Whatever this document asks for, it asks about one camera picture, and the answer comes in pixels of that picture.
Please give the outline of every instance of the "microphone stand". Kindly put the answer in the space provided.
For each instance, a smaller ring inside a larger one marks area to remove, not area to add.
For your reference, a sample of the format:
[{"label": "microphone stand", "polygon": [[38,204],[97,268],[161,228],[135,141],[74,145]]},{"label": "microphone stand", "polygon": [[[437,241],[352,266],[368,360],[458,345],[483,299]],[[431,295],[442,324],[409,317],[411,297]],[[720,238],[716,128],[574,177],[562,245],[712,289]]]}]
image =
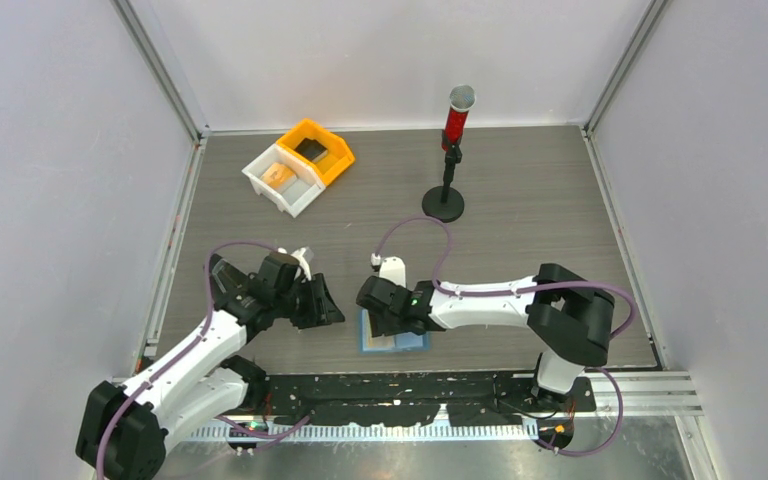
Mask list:
[{"label": "microphone stand", "polygon": [[452,143],[443,130],[443,145],[446,147],[446,168],[443,170],[443,186],[434,187],[422,197],[422,212],[443,223],[454,222],[463,215],[464,200],[461,192],[452,188],[455,179],[455,166],[461,163],[463,154],[461,139]]}]

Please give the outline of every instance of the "blue object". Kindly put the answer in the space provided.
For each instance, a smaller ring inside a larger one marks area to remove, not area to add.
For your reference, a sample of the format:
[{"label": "blue object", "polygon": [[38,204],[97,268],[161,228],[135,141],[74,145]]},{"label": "blue object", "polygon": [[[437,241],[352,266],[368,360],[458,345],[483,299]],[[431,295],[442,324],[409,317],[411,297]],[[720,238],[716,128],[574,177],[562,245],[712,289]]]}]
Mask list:
[{"label": "blue object", "polygon": [[361,353],[424,352],[431,348],[431,335],[428,333],[400,333],[391,337],[373,338],[369,313],[365,308],[361,309],[359,320]]}]

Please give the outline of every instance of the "black object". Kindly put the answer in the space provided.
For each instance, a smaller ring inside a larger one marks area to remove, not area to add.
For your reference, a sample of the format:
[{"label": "black object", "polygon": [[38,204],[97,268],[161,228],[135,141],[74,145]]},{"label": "black object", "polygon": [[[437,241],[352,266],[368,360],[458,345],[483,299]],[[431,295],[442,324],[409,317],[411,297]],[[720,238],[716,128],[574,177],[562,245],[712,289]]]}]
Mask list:
[{"label": "black object", "polygon": [[[297,328],[311,328],[344,322],[321,273],[310,281],[296,278],[298,259],[271,252],[257,273],[245,274],[214,254],[208,264],[214,308],[225,310],[246,328],[247,340],[271,327],[276,318],[289,318]],[[249,390],[242,408],[256,408],[269,393],[266,372],[249,360],[230,357],[220,366],[236,372]],[[110,382],[100,383],[87,399],[75,453],[90,465],[96,464],[101,436],[111,418],[127,400],[123,389]],[[166,458],[160,428],[150,403],[134,402],[116,424],[104,457],[104,470],[111,480],[148,480],[160,470]]]},{"label": "black object", "polygon": [[371,275],[358,291],[356,302],[369,313],[373,337],[405,332],[423,335],[429,331],[445,331],[429,317],[433,295],[434,285],[430,281],[419,282],[410,291],[386,278]]},{"label": "black object", "polygon": [[300,266],[292,255],[271,252],[260,270],[249,275],[218,254],[210,258],[209,266],[215,308],[246,326],[247,341],[277,318],[288,318],[299,329],[346,321],[331,298],[325,276],[317,273],[310,281],[304,275],[296,278]]},{"label": "black object", "polygon": [[[249,360],[233,356],[220,365],[233,370],[249,384],[242,408],[258,408],[269,393],[266,372]],[[101,382],[87,399],[84,419],[75,453],[95,465],[101,436],[116,410],[127,400],[124,390],[110,382]],[[163,443],[166,434],[151,403],[134,402],[116,424],[104,455],[104,473],[111,480],[148,480],[154,478],[166,459]]]},{"label": "black object", "polygon": [[[557,432],[555,430],[555,428],[559,425],[564,426],[562,432]],[[572,442],[572,434],[575,431],[575,426],[572,424],[572,422],[567,420],[552,419],[538,422],[537,426],[540,429],[537,433],[537,438],[543,440],[544,443],[548,443],[550,446],[552,446],[552,448],[557,447],[564,449],[567,448],[567,446]],[[541,445],[536,440],[534,443],[539,445],[540,448],[546,448],[545,445]]]},{"label": "black object", "polygon": [[443,186],[433,187],[425,192],[422,197],[422,212],[429,217],[434,217],[443,223],[454,222],[461,218],[464,211],[464,199],[461,192],[452,188],[452,180],[455,179],[455,166],[461,163],[461,139],[451,143],[446,131],[443,130],[443,145],[446,149],[446,169],[443,170]]},{"label": "black object", "polygon": [[[427,425],[442,403],[452,426],[521,425],[520,414],[545,417],[564,409],[563,404],[535,402],[532,374],[494,370],[270,375],[269,404],[275,422],[283,425],[292,425],[305,415],[310,416],[309,424],[323,426]],[[568,396],[575,400],[577,412],[596,411],[592,392],[587,377],[575,379]],[[393,405],[394,398],[400,400],[399,405]]]},{"label": "black object", "polygon": [[[566,268],[540,265],[538,285],[584,280]],[[560,310],[553,302],[564,300]],[[608,343],[614,317],[614,297],[604,290],[567,288],[534,294],[526,307],[528,327],[561,358],[576,365],[601,367],[608,363]]]},{"label": "black object", "polygon": [[296,147],[296,152],[311,162],[316,163],[319,160],[322,160],[322,157],[328,153],[328,149],[325,148],[325,145],[322,145],[312,138],[305,138],[299,143],[299,146]]},{"label": "black object", "polygon": [[[266,422],[237,422],[237,425],[246,430],[254,430],[255,432],[266,434],[269,433],[269,424]],[[254,440],[254,437],[232,429],[228,432],[228,446],[234,450],[238,448],[249,450],[257,448],[257,442]]]}]

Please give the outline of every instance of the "red cylinder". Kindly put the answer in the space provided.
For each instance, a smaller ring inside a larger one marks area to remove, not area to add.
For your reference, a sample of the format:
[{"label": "red cylinder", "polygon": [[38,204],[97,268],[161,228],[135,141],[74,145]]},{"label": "red cylinder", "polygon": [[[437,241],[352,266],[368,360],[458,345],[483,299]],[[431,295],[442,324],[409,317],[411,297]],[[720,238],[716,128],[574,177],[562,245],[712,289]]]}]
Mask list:
[{"label": "red cylinder", "polygon": [[[469,114],[469,110],[465,112],[459,112],[452,107],[449,107],[449,118],[446,119],[446,138],[449,142],[456,144],[460,141],[463,135],[463,127],[466,123],[466,116]],[[446,142],[443,142],[443,150],[448,151],[446,148]]]}]

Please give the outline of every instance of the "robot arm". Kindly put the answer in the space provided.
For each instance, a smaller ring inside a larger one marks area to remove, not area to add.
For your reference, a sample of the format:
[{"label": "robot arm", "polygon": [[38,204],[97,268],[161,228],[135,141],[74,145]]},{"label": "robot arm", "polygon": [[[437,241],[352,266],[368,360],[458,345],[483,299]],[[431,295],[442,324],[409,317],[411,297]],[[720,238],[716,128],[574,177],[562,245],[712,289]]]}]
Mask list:
[{"label": "robot arm", "polygon": [[[166,355],[122,385],[99,384],[87,400],[78,456],[95,465],[102,432],[113,413],[170,363],[172,367],[136,397],[117,424],[105,455],[108,478],[151,478],[166,453],[211,418],[261,405],[269,390],[266,373],[249,360],[229,355],[277,318],[288,318],[299,329],[345,321],[322,274],[310,273],[311,257],[306,248],[292,254],[272,252],[257,273],[246,274],[214,255],[209,264],[215,308],[210,328],[202,334],[206,320],[202,321]],[[176,360],[197,338],[201,341],[196,347]]]},{"label": "robot arm", "polygon": [[[369,311],[372,335],[445,331],[465,325],[505,325],[532,329],[549,347],[538,359],[536,396],[563,397],[585,367],[608,361],[614,299],[592,289],[559,289],[517,294],[517,290],[545,283],[583,280],[556,264],[543,264],[537,275],[518,280],[479,285],[441,282],[454,292],[509,291],[509,295],[448,295],[421,281],[405,287],[404,263],[397,257],[383,259],[378,275],[369,277],[357,304]],[[563,306],[553,304],[563,300]]]}]

